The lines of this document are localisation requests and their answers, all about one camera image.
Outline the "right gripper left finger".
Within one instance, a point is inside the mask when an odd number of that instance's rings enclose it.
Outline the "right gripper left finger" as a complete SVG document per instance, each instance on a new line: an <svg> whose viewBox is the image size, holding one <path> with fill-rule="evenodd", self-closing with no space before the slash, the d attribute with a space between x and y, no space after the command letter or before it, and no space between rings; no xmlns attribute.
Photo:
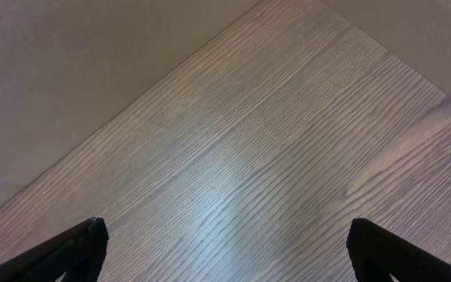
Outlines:
<svg viewBox="0 0 451 282"><path fill-rule="evenodd" d="M109 234L93 217L0 265L0 282L96 282Z"/></svg>

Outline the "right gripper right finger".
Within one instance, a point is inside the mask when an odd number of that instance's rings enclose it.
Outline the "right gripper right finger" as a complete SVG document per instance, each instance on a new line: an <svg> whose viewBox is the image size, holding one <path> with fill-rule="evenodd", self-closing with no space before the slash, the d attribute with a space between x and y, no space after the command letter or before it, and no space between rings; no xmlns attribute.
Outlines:
<svg viewBox="0 0 451 282"><path fill-rule="evenodd" d="M451 265L368 219L352 220L346 240L358 282L451 281Z"/></svg>

